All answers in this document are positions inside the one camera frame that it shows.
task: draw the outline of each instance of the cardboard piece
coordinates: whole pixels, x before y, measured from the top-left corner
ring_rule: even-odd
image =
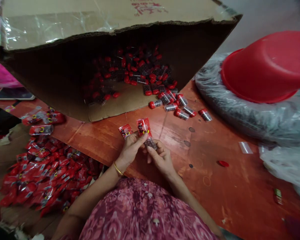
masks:
[[[141,86],[119,84],[119,98],[85,105],[81,82],[92,78],[86,66],[99,53],[118,44],[158,43],[182,89],[241,18],[218,0],[5,0],[0,14],[0,62],[36,97],[87,122],[155,99]]]

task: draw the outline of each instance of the pile of red packets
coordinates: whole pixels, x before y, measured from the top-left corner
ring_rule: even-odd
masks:
[[[41,216],[64,212],[100,175],[102,164],[49,136],[52,129],[53,125],[31,127],[28,152],[17,155],[4,177],[1,206],[33,207]]]
[[[120,93],[114,90],[114,82],[124,82],[136,86],[143,84],[144,94],[159,94],[160,88],[174,89],[177,85],[171,77],[171,70],[161,63],[162,55],[158,45],[118,48],[109,56],[99,56],[93,60],[95,74],[83,86],[84,100],[87,104],[97,102],[101,105]]]

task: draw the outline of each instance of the gold bangle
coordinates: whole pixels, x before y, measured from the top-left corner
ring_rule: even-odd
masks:
[[[121,173],[120,170],[117,168],[116,162],[114,162],[113,165],[116,168],[117,172],[120,174],[120,176],[123,176],[123,173]]]

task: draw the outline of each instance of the pink patterned skirt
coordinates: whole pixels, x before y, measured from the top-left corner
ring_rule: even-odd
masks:
[[[162,187],[126,178],[96,205],[79,239],[217,238],[195,211]]]

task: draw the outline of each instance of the red wooden tabletop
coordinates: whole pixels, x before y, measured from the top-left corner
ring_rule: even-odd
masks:
[[[178,174],[219,226],[246,240],[291,239],[283,219],[287,215],[300,219],[300,197],[292,184],[275,178],[263,167],[257,141],[238,133],[215,115],[193,82],[189,82],[182,93],[191,108],[197,111],[207,108],[213,120],[205,122],[197,115],[183,121],[162,107],[144,107],[94,123],[67,117],[66,123],[55,126],[52,135],[109,166],[119,156],[124,143],[118,127],[129,123],[137,131],[136,120],[148,117],[154,139],[161,140],[171,150]],[[13,103],[15,101],[0,101],[0,108]],[[21,117],[38,105],[46,107],[38,99],[22,101],[11,114]],[[241,141],[249,143],[253,154],[242,153],[238,143]],[[219,160],[230,166],[218,165]],[[142,153],[138,153],[125,175],[148,179],[168,188]],[[274,188],[281,190],[283,206],[274,202]]]

